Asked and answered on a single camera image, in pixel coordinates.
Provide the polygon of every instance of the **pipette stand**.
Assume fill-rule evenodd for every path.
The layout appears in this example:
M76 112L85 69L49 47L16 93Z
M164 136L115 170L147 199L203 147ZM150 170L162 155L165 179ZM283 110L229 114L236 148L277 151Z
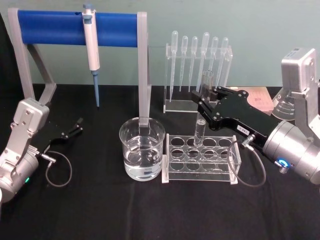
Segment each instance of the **pipette stand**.
M186 51L181 91L179 89L180 88L179 86L180 65L181 65L181 59L182 59L181 46L178 46L177 49L178 50L176 53L175 71L174 71L174 87L173 87L172 99L170 101L170 78L171 78L172 52L171 52L171 46L168 43L166 44L166 47L165 47L163 113L166 113L166 112L196 113L198 106L191 100L191 91L195 90L197 85L200 60L201 60L201 48L198 46L195 54L190 92L188 88L189 88L189 71L190 71L189 69L190 69L190 63L192 58L191 48L188 47ZM227 84L231 62L233 59L233 53L230 45L227 47L226 54L224 55L223 58L221 58L220 51L221 51L221 48L218 48L216 50L216 54L213 61L213 67L211 71L213 72L214 84L212 86L215 86L215 84L218 83L219 86L225 87ZM203 71L209 69L210 60L212 59L213 57L211 55L211 47L208 47L205 54ZM219 79L217 79L218 66L220 64L220 61L223 62L222 70L221 70Z
M28 52L30 52L45 83L39 102L46 104L53 97L57 85L41 57L37 44L85 46L82 14L77 11L34 11L9 8L8 20L24 97L35 99L28 60ZM99 46L137 48L139 116L149 117L151 84L147 13L97 12L96 26Z
M166 135L166 155L162 158L162 183L171 180L219 181L237 184L227 162L227 150L236 136L205 136L203 145L194 146L194 136ZM241 157L238 145L229 157L238 173Z

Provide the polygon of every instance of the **blue pipette tip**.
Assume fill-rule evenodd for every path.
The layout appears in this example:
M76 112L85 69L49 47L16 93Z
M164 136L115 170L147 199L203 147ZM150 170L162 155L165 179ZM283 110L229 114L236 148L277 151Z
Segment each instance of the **blue pipette tip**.
M94 94L95 94L95 102L96 107L100 107L100 101L99 101L99 85L98 85L98 74L93 75L93 83L94 83Z

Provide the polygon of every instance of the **black cable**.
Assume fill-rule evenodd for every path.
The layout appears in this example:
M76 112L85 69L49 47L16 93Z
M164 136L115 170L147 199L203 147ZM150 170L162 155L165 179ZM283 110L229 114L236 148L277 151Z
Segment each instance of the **black cable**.
M68 181L64 184L58 185L58 184L54 184L52 181L49 180L48 172L49 172L50 167L52 166L51 164L49 164L45 170L45 178L46 178L47 182L56 188L62 188L64 186L68 185L68 183L70 183L71 178L72 178L72 166L71 166L70 160L65 155L63 155L62 153L60 153L58 151L47 151L47 153L58 154L58 155L64 157L64 159L67 161L67 163L69 164L69 167L70 167L70 175L69 175Z
M259 164L261 165L261 168L262 168L262 173L263 173L263 180L262 182L260 182L259 184L249 184L249 183L246 183L245 181L243 181L239 176L238 174L236 173L236 171L234 170L231 162L230 162L230 158L229 158L229 155L230 155L230 151L231 151L231 148L233 145L235 145L236 143L239 143L239 141L233 141L230 146L228 147L228 150L227 150L227 156L226 156L226 160L228 162L228 165L229 165L229 168L231 169L231 171L233 172L233 174L235 175L235 177L239 180L239 182L241 182L243 185L246 185L247 187L250 187L250 188L259 188L261 187L263 184L265 184L266 182L266 179L267 179L267 174L266 174L266 169L265 169L265 166L264 164L262 163L261 161L261 158L259 157L259 155L256 153L256 151L252 148L252 150L250 148L248 148L250 151L252 151L254 153L254 155L256 156L256 158L258 159L258 162Z

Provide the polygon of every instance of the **acrylic stand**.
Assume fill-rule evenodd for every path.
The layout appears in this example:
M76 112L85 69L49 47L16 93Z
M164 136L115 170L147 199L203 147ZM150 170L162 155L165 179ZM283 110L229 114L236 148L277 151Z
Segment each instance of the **acrylic stand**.
M213 86L219 85L225 87L227 85L227 79L231 67L231 62L233 59L233 53L231 46L227 47L225 55L221 55L221 48L218 48L216 54L212 56L211 47L207 48L203 71L209 69L210 61L213 59L212 72L214 74L214 84ZM163 100L163 113L166 112L197 112L197 104L191 100L191 91L196 89L200 60L201 60L201 49L198 46L197 52L195 55L192 79L191 79L191 88L189 92L189 72L191 64L191 48L188 47L185 56L184 62L184 71L182 79L182 87L180 91L180 69L181 69L181 59L182 52L181 47L179 46L176 53L175 60L175 70L174 70L174 88L172 99L170 101L170 80L171 80L171 65L172 65L172 52L171 46L167 43L165 47L165 75L164 75L164 100ZM222 62L222 69L220 76L217 79L219 64Z

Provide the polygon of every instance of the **label sticker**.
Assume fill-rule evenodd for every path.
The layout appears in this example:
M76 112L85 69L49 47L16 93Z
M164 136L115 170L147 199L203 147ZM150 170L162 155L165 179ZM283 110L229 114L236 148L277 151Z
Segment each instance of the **label sticker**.
M300 48L295 48L293 49L291 52L289 52L289 54L286 57L292 57L294 54L296 54L298 51L300 50Z
M243 128L243 127L240 126L240 125L238 125L238 126L236 127L236 129L238 129L240 132L244 133L244 134L247 135L247 136L249 136L249 134L250 134L250 132L249 132L247 129Z

